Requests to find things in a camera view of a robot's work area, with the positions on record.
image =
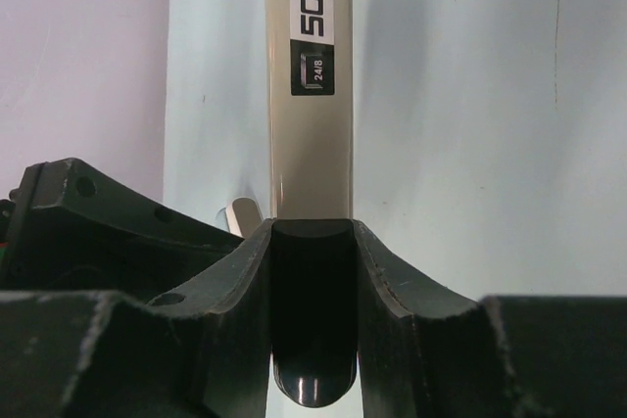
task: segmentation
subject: beige box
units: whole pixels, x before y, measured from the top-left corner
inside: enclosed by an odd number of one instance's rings
[[[352,0],[265,0],[270,210],[353,216]]]

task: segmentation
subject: product label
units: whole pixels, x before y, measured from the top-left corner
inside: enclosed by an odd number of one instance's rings
[[[333,0],[290,0],[292,95],[335,93]]]

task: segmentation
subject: white wall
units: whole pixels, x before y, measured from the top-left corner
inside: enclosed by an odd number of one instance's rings
[[[160,200],[169,0],[0,0],[0,198],[80,157]]]
[[[171,0],[166,202],[267,214],[263,0]],[[354,0],[356,217],[451,289],[627,294],[627,0]],[[555,37],[557,15],[559,15]],[[360,416],[270,395],[268,416]]]

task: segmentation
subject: light blue wall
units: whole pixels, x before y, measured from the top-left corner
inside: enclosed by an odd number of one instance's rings
[[[354,8],[356,217],[474,298],[627,294],[627,0]],[[171,0],[167,204],[267,214],[267,159],[264,0]]]

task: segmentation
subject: black label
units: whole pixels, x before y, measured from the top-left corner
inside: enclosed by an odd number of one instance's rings
[[[334,95],[334,47],[291,40],[292,95]]]

